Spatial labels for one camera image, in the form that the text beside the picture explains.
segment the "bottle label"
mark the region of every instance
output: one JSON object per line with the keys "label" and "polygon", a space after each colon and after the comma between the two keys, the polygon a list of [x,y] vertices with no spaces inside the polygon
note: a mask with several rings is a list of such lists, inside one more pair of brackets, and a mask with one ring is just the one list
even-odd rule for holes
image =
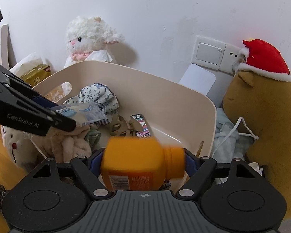
{"label": "bottle label", "polygon": [[129,176],[110,175],[113,190],[151,190],[153,186],[152,173],[129,173]]}

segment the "santa hat white trim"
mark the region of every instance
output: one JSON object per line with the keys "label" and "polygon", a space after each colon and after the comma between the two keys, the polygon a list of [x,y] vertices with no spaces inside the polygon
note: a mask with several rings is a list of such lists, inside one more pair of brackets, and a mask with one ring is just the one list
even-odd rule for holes
{"label": "santa hat white trim", "polygon": [[290,74],[269,72],[269,71],[257,68],[255,66],[248,65],[246,63],[240,63],[237,70],[238,71],[252,71],[256,74],[259,74],[261,76],[271,78],[274,80],[291,82]]}
{"label": "santa hat white trim", "polygon": [[244,48],[241,48],[238,52],[239,55],[244,55],[245,57],[245,60],[247,60],[247,58],[249,57],[249,48],[248,47],[244,47]]}

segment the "red santa hat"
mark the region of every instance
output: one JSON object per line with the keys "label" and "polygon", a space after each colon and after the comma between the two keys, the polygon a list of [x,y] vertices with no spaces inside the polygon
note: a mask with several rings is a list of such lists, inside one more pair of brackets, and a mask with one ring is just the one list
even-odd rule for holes
{"label": "red santa hat", "polygon": [[289,68],[274,46],[260,39],[243,40],[243,43],[246,47],[239,54],[244,55],[246,63],[240,63],[238,70],[252,71],[274,80],[291,81]]}

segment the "green cloth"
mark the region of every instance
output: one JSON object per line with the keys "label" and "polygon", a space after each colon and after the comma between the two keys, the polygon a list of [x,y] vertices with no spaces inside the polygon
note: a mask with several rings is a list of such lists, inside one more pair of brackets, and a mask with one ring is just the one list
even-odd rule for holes
{"label": "green cloth", "polygon": [[91,146],[92,152],[94,151],[95,145],[99,142],[100,137],[101,137],[101,132],[95,130],[94,127],[90,127],[90,131],[86,134],[86,136],[84,137],[84,140],[87,143],[89,143],[89,145]]}

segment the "brown plush bear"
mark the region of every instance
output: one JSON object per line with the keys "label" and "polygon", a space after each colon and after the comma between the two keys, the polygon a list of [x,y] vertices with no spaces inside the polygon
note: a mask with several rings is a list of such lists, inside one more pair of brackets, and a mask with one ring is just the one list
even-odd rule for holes
{"label": "brown plush bear", "polygon": [[[227,117],[244,117],[259,140],[247,151],[266,179],[285,197],[291,218],[291,76],[279,51],[262,40],[244,41],[241,63],[223,99]],[[239,132],[247,132],[239,127]]]}

